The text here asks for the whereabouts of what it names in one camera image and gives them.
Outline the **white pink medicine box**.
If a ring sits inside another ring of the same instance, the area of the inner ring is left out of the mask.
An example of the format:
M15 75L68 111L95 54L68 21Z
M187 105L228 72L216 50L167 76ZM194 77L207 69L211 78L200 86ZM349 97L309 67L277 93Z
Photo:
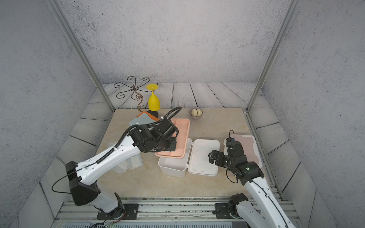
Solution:
M168 176L184 178L186 173L214 177L218 166L209 162L209 153L220 149L218 140L187 140L185 156L181 159L161 157L158 161L160 171Z

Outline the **pink tray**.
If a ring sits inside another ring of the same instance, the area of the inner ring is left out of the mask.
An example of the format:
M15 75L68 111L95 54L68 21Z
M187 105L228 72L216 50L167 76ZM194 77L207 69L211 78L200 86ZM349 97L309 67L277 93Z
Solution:
M168 152L162 151L156 153L157 157L164 158L174 158L174 159L182 159L185 156L185 150L188 140L188 134L190 129L190 120L186 118L173 118L172 123L178 128L179 134L174 134L173 136L177 136L176 139L176 149L175 151Z

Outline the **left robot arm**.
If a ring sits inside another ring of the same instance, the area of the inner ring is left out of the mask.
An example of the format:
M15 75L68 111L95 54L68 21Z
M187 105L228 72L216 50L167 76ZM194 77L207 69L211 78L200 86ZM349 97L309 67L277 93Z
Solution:
M140 153L175 151L179 130L172 118L181 111L178 106L170 110L160 120L148 124L134 124L128 127L116 142L98 155L76 163L66 164L66 177L69 180L69 193L75 205L92 204L100 212L107 214L124 213L124 206L118 195L103 192L97 184L99 177L121 162Z

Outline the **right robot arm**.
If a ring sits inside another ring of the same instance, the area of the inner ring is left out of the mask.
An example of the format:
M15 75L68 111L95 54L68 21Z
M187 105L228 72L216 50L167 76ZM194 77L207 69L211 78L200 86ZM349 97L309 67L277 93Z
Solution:
M248 198L239 193L229 197L227 210L234 219L242 218L249 228L293 228L269 187L263 171L254 161L248 161L243 146L235 139L233 130L229 131L225 148L227 154L213 150L208 154L209 162L231 172L236 183L241 183L254 198L260 208L257 211Z

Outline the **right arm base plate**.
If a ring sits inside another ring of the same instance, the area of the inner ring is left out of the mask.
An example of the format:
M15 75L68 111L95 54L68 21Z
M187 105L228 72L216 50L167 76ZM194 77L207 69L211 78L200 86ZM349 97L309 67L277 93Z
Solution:
M235 219L235 218L237 218L235 206L230 202L216 203L215 211L213 211L213 214L216 216L217 219Z

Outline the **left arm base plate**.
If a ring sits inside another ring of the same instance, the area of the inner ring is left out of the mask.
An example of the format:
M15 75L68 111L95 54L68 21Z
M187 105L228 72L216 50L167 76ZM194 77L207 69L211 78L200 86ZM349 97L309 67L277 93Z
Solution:
M139 204L137 203L123 204L109 213L99 211L97 220L135 220L137 219L138 209Z

